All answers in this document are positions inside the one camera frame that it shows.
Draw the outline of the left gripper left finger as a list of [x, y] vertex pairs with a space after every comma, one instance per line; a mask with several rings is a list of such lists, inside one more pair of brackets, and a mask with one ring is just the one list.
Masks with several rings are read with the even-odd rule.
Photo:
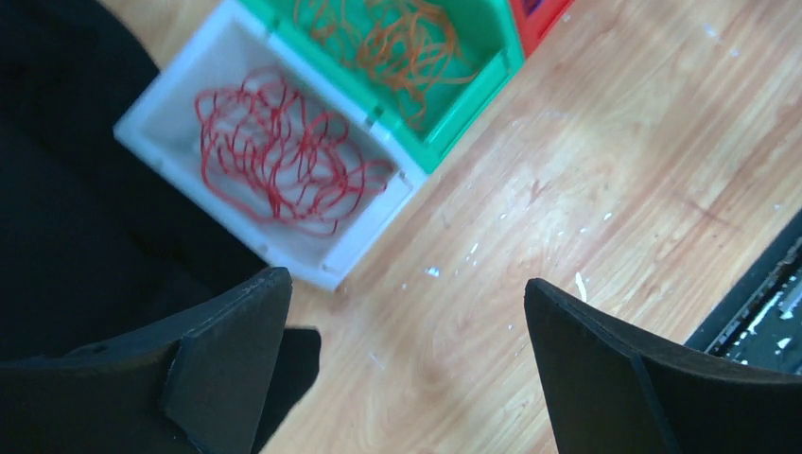
[[197, 306], [59, 358], [1, 366], [5, 453], [254, 453], [292, 294], [270, 268]]

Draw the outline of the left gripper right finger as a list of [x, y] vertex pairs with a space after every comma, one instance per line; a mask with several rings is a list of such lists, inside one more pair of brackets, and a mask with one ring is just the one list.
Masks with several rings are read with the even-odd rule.
[[562, 453], [797, 453], [801, 379], [688, 348], [552, 283], [524, 309]]

